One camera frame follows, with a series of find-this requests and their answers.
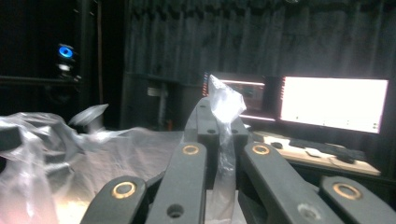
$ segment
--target white screen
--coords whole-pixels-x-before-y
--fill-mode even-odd
[[[285,77],[280,118],[379,133],[387,87],[377,79]]]

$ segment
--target wooden desk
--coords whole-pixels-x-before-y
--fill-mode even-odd
[[[312,157],[308,155],[302,148],[289,146],[290,139],[288,137],[265,132],[255,132],[255,134],[262,136],[263,142],[265,144],[270,145],[274,142],[282,144],[283,149],[278,149],[277,151],[288,161],[298,161],[324,167],[331,167],[340,171],[344,170],[367,175],[381,175],[380,171],[365,161],[355,161],[353,164],[350,164],[339,161],[334,155],[326,153],[320,153],[319,158]]]

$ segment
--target black curtain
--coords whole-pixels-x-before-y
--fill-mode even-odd
[[[130,1],[125,72],[183,84],[205,71],[394,78],[394,2]]]

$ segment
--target clear plastic bag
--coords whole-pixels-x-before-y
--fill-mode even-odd
[[[246,106],[242,95],[210,76],[209,101],[219,125],[219,165],[205,223],[231,223],[235,200],[235,155],[231,123]]]
[[[0,174],[0,223],[56,223],[44,172],[42,141],[28,130],[34,128],[29,123],[0,119],[1,129],[9,127],[19,128],[21,144],[0,153],[7,158],[7,166]]]
[[[87,126],[89,134],[78,134],[52,114],[0,117],[0,129],[18,126],[23,140],[0,153],[7,158],[0,173],[0,224],[79,223],[108,181],[121,175],[150,180],[166,169],[182,133],[110,132],[98,119],[105,108],[75,116],[74,123]]]

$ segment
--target bolt hole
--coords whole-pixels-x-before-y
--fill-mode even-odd
[[[172,204],[168,207],[166,213],[171,218],[179,218],[183,215],[184,209],[180,204]]]
[[[306,204],[306,203],[299,204],[297,209],[300,212],[300,214],[308,220],[321,220],[320,213],[318,212],[318,210],[310,204]]]

